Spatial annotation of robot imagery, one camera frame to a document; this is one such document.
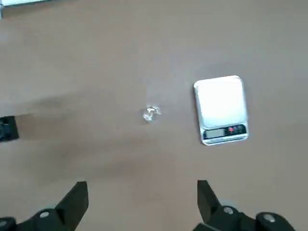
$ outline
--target digital kitchen scale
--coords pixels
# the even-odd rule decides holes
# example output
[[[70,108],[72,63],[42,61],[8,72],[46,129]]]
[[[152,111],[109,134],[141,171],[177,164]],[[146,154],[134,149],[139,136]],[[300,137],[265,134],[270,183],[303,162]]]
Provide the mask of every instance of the digital kitchen scale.
[[[193,87],[203,144],[214,145],[248,138],[244,87],[238,76],[199,80]]]

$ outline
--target black object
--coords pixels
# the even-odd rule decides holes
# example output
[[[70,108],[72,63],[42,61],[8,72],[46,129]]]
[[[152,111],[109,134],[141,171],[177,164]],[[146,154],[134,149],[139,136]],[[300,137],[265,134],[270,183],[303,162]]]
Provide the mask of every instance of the black object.
[[[223,130],[223,135],[221,136],[216,136],[216,137],[208,137],[207,132],[210,131],[215,131],[215,130]],[[240,135],[240,134],[245,134],[246,131],[246,126],[244,124],[239,124],[236,126],[230,126],[230,127],[224,127],[224,128],[219,128],[219,129],[213,129],[213,130],[204,130],[203,133],[203,139],[208,140],[211,138],[219,138],[219,137],[225,137],[225,136],[234,136],[234,135]]]
[[[194,231],[295,231],[275,213],[262,212],[252,219],[231,206],[222,206],[206,180],[198,181],[198,207],[204,224]]]
[[[44,209],[20,224],[0,218],[0,231],[74,231],[88,206],[87,183],[77,182],[55,209]]]
[[[0,142],[12,141],[19,138],[14,116],[0,118]]]

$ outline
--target screw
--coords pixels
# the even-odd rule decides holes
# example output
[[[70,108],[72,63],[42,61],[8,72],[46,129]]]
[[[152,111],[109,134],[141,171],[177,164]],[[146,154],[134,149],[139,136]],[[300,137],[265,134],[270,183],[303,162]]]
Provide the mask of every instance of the screw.
[[[230,214],[230,215],[232,215],[232,214],[234,213],[233,209],[231,209],[230,207],[224,207],[224,208],[223,208],[223,211],[224,211],[225,213]]]
[[[0,227],[3,227],[3,226],[5,226],[6,225],[6,221],[0,221]]]
[[[276,221],[272,214],[264,214],[263,218],[270,223],[274,223]]]
[[[157,106],[148,106],[143,111],[143,118],[148,123],[153,123],[156,121],[157,116],[161,115],[160,108]]]
[[[42,213],[39,215],[40,218],[46,218],[46,217],[48,217],[48,216],[49,216],[49,212],[42,212]]]

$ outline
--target white scale top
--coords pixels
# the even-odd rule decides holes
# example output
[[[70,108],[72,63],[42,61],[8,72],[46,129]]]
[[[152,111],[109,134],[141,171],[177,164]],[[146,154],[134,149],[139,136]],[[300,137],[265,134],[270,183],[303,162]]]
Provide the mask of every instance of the white scale top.
[[[202,124],[213,129],[247,120],[243,83],[238,76],[200,80],[195,83]]]

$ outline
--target brown table surface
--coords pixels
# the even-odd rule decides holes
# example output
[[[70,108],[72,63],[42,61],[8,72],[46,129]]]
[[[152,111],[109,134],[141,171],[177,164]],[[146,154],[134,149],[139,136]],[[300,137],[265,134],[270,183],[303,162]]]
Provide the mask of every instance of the brown table surface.
[[[253,216],[308,228],[308,2],[66,0],[4,9],[0,216],[57,203],[76,180],[90,207],[78,230],[190,231],[196,181]],[[239,75],[250,138],[207,147],[193,84]],[[144,123],[155,103],[162,115]]]

